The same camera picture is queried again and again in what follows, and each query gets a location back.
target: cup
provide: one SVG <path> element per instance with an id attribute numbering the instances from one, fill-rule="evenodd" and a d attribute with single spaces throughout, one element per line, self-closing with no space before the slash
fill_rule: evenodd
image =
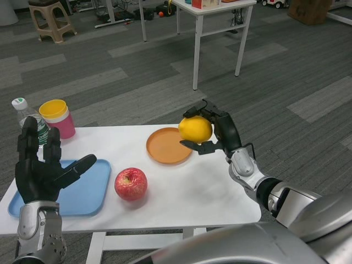
<path id="1" fill-rule="evenodd" d="M 39 108 L 39 114 L 51 128 L 58 128 L 61 139 L 69 139 L 75 133 L 71 113 L 63 100 L 48 101 Z"/>

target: plate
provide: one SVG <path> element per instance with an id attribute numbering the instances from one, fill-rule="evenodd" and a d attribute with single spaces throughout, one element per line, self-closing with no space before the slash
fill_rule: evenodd
<path id="1" fill-rule="evenodd" d="M 181 145 L 177 128 L 162 128 L 151 134 L 147 140 L 147 151 L 157 162 L 178 164 L 187 160 L 192 150 Z"/>

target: red apple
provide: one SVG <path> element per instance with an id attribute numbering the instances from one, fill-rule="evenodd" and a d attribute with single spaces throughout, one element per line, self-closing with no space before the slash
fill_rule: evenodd
<path id="1" fill-rule="evenodd" d="M 115 191 L 123 200 L 141 199 L 147 190 L 148 181 L 143 171 L 127 168 L 121 171 L 115 180 Z"/>

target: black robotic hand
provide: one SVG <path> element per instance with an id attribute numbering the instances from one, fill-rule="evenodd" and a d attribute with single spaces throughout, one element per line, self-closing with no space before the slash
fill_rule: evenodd
<path id="1" fill-rule="evenodd" d="M 52 128 L 43 147 L 45 162 L 39 161 L 37 126 L 35 118 L 27 117 L 22 134 L 18 136 L 19 162 L 16 164 L 15 178 L 25 204 L 39 200 L 56 201 L 60 189 L 78 180 L 97 160 L 90 154 L 63 169 L 60 164 L 60 132 Z"/>
<path id="2" fill-rule="evenodd" d="M 219 110 L 213 103 L 202 100 L 199 104 L 187 110 L 183 116 L 191 118 L 194 116 L 202 116 L 210 123 L 214 124 L 214 134 L 218 142 L 214 144 L 212 141 L 203 142 L 198 145 L 189 140 L 182 140 L 180 143 L 192 150 L 195 150 L 199 155 L 213 153 L 215 150 L 223 150 L 228 157 L 231 157 L 233 151 L 240 147 L 247 147 L 253 144 L 249 143 L 242 145 L 240 135 L 237 131 L 235 123 L 229 113 Z"/>

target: stool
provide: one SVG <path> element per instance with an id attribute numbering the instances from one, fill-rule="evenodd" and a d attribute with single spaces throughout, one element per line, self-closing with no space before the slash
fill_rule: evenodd
<path id="1" fill-rule="evenodd" d="M 59 0 L 30 0 L 28 1 L 28 4 L 34 25 L 39 33 L 40 41 L 42 41 L 42 36 L 50 36 L 55 43 L 62 43 L 64 41 L 62 38 L 64 33 L 72 31 L 75 35 L 77 34 Z M 56 8 L 59 8 L 62 11 L 66 22 L 56 19 L 53 14 L 53 10 Z M 35 18 L 35 11 L 40 12 L 43 18 L 46 19 L 45 24 L 38 24 L 38 21 Z"/>

